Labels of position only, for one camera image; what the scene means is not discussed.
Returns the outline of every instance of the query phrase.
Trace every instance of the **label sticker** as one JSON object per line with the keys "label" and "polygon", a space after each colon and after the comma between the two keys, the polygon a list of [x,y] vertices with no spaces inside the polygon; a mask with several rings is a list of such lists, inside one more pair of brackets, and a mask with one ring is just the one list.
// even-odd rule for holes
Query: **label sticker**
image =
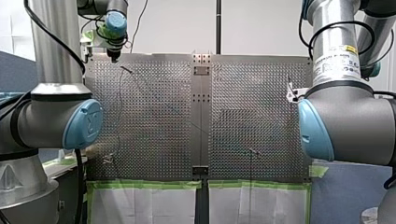
{"label": "label sticker", "polygon": [[315,61],[314,73],[316,76],[352,76],[361,77],[359,57],[352,49],[335,50],[321,56]]}
{"label": "label sticker", "polygon": [[331,50],[331,51],[349,51],[349,52],[352,52],[352,53],[358,55],[358,50],[355,47],[350,46],[350,45],[341,45],[338,47],[332,47],[332,48],[329,48],[329,50]]}

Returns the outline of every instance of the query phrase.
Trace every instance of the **white wall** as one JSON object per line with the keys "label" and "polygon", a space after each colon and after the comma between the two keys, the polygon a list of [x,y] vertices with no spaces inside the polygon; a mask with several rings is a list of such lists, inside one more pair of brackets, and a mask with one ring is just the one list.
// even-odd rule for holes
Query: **white wall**
{"label": "white wall", "polygon": [[[130,40],[144,3],[130,1]],[[300,10],[299,0],[223,0],[222,53],[307,56],[298,36]],[[0,22],[0,50],[33,60],[30,22],[22,0],[0,0]],[[312,27],[305,22],[303,30],[308,40]],[[207,53],[215,48],[216,0],[148,0],[134,52]],[[370,82],[377,90],[396,90],[393,54],[383,60],[380,76]]]}

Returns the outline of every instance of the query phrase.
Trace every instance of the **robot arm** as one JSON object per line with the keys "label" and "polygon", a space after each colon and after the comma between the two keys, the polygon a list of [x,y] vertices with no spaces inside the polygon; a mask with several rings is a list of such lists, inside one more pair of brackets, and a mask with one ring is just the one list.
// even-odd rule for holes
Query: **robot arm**
{"label": "robot arm", "polygon": [[[389,4],[379,7],[378,2]],[[354,21],[360,7],[360,0],[314,0],[307,18],[317,32],[330,23]],[[369,45],[370,36],[362,32],[358,45],[354,24],[334,25],[315,41],[314,86],[299,104],[302,145],[317,159],[395,165],[396,103],[374,98],[361,81],[361,64],[378,57],[394,24],[387,17],[396,14],[396,5],[371,0],[365,11],[377,35],[366,53],[359,55],[358,49]]]}
{"label": "robot arm", "polygon": [[[366,53],[360,55],[361,76],[375,77],[378,75],[381,67],[380,63],[376,63],[376,60],[381,56],[381,49],[396,22],[396,2],[372,0],[367,2],[367,5],[363,9],[366,13],[364,23],[369,24],[375,32],[375,44]],[[371,38],[368,31],[361,29],[358,38],[359,49],[368,48],[370,42]]]}
{"label": "robot arm", "polygon": [[[120,40],[114,36],[124,35],[126,30],[126,2],[96,2],[99,13],[106,14],[102,30],[111,37],[108,42],[117,43]],[[77,0],[30,0],[30,4],[24,0],[24,4],[35,21],[32,27],[38,85],[0,104],[0,213],[4,212],[10,223],[53,224],[57,223],[58,184],[48,181],[37,156],[38,148],[89,146],[100,132],[103,109],[83,84]],[[120,48],[113,44],[107,49]],[[21,216],[29,206],[42,204],[46,207],[37,209],[34,217]]]}
{"label": "robot arm", "polygon": [[81,44],[86,48],[86,57],[92,48],[106,49],[107,56],[115,62],[120,57],[122,46],[128,41],[127,0],[78,0],[79,15],[97,15],[97,20],[106,16],[105,24],[83,34]]}

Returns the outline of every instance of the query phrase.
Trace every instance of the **perforated metal board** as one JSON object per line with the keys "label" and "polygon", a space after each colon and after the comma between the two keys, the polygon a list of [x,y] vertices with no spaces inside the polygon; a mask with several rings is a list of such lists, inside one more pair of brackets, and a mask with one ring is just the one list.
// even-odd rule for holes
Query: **perforated metal board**
{"label": "perforated metal board", "polygon": [[309,87],[312,66],[297,57],[212,57],[209,176],[302,182],[310,160],[301,150],[297,105],[285,99]]}
{"label": "perforated metal board", "polygon": [[86,84],[105,110],[89,179],[191,179],[190,55],[95,55]]}
{"label": "perforated metal board", "polygon": [[[207,57],[205,64],[193,55],[93,57],[86,84],[105,123],[88,152],[89,179],[190,180],[193,165],[208,165],[212,179],[308,178],[297,106],[286,92],[287,75],[294,88],[310,86],[309,61]],[[197,66],[208,74],[195,75]]]}

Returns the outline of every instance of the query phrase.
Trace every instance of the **blue joint cap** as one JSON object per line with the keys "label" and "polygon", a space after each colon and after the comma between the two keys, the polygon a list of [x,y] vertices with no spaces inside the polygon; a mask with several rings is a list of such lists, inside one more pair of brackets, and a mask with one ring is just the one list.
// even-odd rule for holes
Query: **blue joint cap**
{"label": "blue joint cap", "polygon": [[96,100],[86,100],[76,109],[64,129],[64,149],[90,146],[98,137],[103,108]]}
{"label": "blue joint cap", "polygon": [[109,11],[106,14],[106,28],[108,31],[124,36],[126,32],[126,18],[118,11]]}
{"label": "blue joint cap", "polygon": [[332,140],[318,111],[308,100],[302,100],[298,109],[301,145],[305,154],[315,159],[334,161]]}

